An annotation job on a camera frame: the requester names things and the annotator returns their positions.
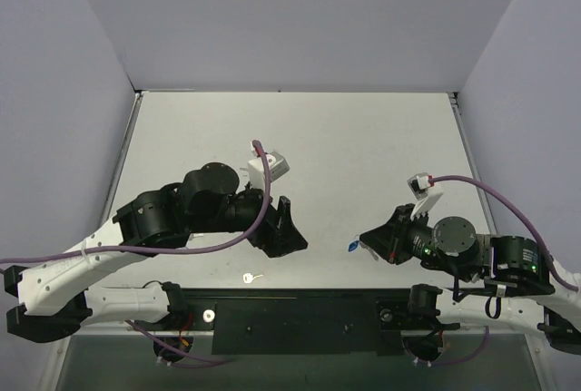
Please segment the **blue key tag with keys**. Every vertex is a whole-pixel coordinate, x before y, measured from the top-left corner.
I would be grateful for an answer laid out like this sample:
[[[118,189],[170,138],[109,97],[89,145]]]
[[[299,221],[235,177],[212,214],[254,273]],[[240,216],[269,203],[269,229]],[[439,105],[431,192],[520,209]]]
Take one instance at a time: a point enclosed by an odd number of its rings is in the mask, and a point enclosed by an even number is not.
[[[376,254],[376,252],[365,243],[363,243],[359,237],[356,237],[349,243],[348,252],[351,253],[358,249],[365,250],[375,261],[379,260],[379,256]]]

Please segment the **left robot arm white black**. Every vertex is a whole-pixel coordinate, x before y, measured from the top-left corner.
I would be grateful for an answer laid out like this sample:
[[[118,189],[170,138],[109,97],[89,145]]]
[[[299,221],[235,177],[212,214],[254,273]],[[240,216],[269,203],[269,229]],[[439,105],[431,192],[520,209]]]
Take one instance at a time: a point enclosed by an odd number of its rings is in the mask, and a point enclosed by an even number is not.
[[[16,259],[4,272],[5,292],[18,304],[6,313],[8,333],[35,343],[70,337],[83,326],[137,320],[176,330],[189,321],[182,289],[173,283],[145,288],[100,288],[98,282],[164,251],[186,248],[193,234],[236,233],[270,258],[304,250],[291,202],[276,205],[265,184],[289,171],[269,154],[247,164],[240,185],[230,166],[210,162],[180,182],[146,191],[121,207],[94,234],[50,259]]]

